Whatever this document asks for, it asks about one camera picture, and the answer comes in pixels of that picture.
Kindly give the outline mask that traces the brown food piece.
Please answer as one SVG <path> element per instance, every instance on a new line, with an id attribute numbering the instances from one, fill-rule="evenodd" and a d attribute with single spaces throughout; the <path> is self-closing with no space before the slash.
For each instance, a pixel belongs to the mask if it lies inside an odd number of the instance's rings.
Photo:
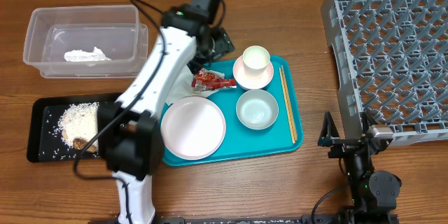
<path id="1" fill-rule="evenodd" d="M 76 150 L 81 151 L 81 150 L 87 145 L 87 143 L 88 143 L 88 142 L 87 142 L 86 140 L 84 140 L 84 139 L 76 138 L 76 139 L 73 140 L 73 147 L 74 147 Z M 92 144 L 92 145 L 87 149 L 87 152 L 89 152 L 89 153 L 95 153 L 95 152 L 97 152 L 97 149 L 98 149 L 98 147 L 96 147 L 94 144 Z"/>

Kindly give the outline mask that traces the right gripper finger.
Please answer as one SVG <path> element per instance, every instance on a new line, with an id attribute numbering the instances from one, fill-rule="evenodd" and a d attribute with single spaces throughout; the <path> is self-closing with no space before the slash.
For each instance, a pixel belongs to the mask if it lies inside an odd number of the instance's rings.
<path id="1" fill-rule="evenodd" d="M 323 127 L 320 134 L 320 140 L 339 138 L 339 132 L 335 126 L 333 117 L 329 111 L 326 111 L 323 119 Z"/>
<path id="2" fill-rule="evenodd" d="M 371 126 L 376 125 L 377 122 L 368 112 L 361 113 L 362 131 L 365 136 L 372 137 L 373 133 L 370 129 Z"/>

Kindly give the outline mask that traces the red snack wrapper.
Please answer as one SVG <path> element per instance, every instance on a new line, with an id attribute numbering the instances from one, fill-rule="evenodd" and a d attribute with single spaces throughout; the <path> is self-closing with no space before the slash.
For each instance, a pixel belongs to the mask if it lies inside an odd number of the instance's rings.
<path id="1" fill-rule="evenodd" d="M 224 78 L 224 75 L 212 70 L 200 69 L 192 79 L 191 87 L 194 91 L 218 91 L 236 88 L 236 80 Z"/>

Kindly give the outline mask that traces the white rice pile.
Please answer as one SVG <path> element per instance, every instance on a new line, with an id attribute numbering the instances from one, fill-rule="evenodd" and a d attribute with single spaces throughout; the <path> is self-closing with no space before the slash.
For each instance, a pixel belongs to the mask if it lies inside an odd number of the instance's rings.
<path id="1" fill-rule="evenodd" d="M 74 158 L 79 150 L 73 140 L 87 142 L 98 133 L 98 102 L 47 106 L 41 130 L 41 154 L 53 148 L 52 157 Z"/>

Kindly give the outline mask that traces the small white napkin piece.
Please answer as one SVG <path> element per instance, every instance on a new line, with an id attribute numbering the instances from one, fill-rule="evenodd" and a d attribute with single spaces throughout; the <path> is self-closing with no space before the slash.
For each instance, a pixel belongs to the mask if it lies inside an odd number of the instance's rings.
<path id="1" fill-rule="evenodd" d="M 64 54 L 64 59 L 67 62 L 96 62 L 96 61 L 110 61 L 111 59 L 105 56 L 103 51 L 94 47 L 92 52 L 84 50 L 72 50 Z"/>

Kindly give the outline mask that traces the white round plate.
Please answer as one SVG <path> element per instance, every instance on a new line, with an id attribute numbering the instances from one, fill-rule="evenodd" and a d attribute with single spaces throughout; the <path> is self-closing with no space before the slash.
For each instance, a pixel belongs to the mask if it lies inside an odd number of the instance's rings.
<path id="1" fill-rule="evenodd" d="M 184 160 L 200 160 L 216 152 L 226 133 L 223 112 L 203 97 L 186 97 L 164 113 L 161 133 L 165 147 Z"/>

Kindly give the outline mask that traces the white cup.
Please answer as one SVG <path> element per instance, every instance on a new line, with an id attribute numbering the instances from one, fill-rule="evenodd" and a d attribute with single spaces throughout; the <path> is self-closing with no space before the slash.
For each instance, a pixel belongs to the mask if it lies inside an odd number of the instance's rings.
<path id="1" fill-rule="evenodd" d="M 250 76 L 256 76 L 266 70 L 270 63 L 270 53 L 262 46 L 252 45 L 242 54 L 244 70 Z"/>

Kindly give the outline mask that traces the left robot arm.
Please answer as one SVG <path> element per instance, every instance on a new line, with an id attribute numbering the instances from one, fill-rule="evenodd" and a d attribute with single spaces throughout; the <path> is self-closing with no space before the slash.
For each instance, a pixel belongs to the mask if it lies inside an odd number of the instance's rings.
<path id="1" fill-rule="evenodd" d="M 138 76 L 114 103 L 98 108 L 94 140 L 117 182 L 117 223 L 155 218 L 151 176 L 165 151 L 160 119 L 170 90 L 188 65 L 201 69 L 235 49 L 214 21 L 219 8 L 225 8 L 224 0 L 192 0 L 163 12 L 156 43 Z"/>

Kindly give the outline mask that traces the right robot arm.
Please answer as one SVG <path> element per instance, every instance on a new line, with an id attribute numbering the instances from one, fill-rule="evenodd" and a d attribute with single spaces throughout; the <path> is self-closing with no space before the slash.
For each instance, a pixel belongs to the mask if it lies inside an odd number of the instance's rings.
<path id="1" fill-rule="evenodd" d="M 328 157 L 337 159 L 347 182 L 322 196 L 311 211 L 311 221 L 317 221 L 316 210 L 323 200 L 341 190 L 350 189 L 351 206 L 342 207 L 329 218 L 330 223 L 398 223 L 391 211 L 397 206 L 402 181 L 388 171 L 376 171 L 372 156 L 385 151 L 393 140 L 387 125 L 379 125 L 366 112 L 362 113 L 362 133 L 356 139 L 342 139 L 330 112 L 323 119 L 318 145 L 329 147 Z"/>

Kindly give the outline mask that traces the grey bowl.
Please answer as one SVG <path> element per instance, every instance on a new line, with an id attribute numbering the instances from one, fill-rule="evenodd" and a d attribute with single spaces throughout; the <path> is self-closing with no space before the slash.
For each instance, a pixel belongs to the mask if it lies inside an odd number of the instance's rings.
<path id="1" fill-rule="evenodd" d="M 264 130 L 271 127 L 279 115 L 279 105 L 265 90 L 246 91 L 237 101 L 236 114 L 245 127 Z"/>

